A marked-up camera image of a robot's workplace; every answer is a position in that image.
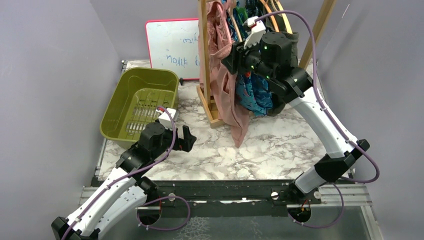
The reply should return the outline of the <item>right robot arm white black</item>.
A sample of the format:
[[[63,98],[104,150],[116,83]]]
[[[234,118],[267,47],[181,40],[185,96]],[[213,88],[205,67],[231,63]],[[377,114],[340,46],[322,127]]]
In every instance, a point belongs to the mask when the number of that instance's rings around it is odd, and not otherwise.
[[[245,47],[235,42],[221,63],[232,74],[256,74],[265,78],[272,97],[294,108],[309,124],[326,154],[280,192],[280,200],[300,204],[325,183],[334,183],[370,148],[366,139],[357,139],[320,105],[312,77],[303,68],[291,65],[292,43],[281,32],[267,32],[260,42]]]

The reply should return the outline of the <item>pink shorts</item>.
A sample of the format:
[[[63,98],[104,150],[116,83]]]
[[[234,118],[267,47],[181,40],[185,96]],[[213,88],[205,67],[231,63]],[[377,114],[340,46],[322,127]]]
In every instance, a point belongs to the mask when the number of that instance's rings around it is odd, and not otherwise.
[[[227,15],[228,4],[222,3]],[[225,34],[223,22],[218,11],[218,2],[207,3],[207,45],[209,51],[210,91],[215,100],[219,118],[230,126],[235,147],[239,148],[247,134],[250,111],[238,103],[236,82],[238,76],[230,74],[221,60],[227,57],[232,49]]]

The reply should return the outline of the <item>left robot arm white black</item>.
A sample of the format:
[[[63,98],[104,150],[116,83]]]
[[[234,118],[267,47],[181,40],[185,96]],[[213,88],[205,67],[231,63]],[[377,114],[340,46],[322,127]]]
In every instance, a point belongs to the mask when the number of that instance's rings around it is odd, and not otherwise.
[[[158,187],[145,173],[172,150],[192,150],[197,138],[187,125],[183,125],[182,132],[180,138],[175,126],[167,129],[158,120],[149,123],[88,200],[67,217],[52,222],[55,239],[101,240],[130,210],[155,203]]]

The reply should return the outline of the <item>pink plastic hanger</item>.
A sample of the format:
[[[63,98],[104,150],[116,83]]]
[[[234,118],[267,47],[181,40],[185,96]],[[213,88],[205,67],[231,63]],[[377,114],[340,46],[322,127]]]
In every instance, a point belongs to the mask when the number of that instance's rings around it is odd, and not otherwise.
[[[230,29],[229,29],[228,24],[227,24],[226,12],[223,8],[222,1],[217,0],[216,2],[218,3],[217,9],[218,9],[218,12],[219,12],[219,17],[222,20],[222,25],[223,25],[224,32],[225,32],[225,35],[226,35],[226,39],[231,44],[232,43],[232,36],[231,36]]]

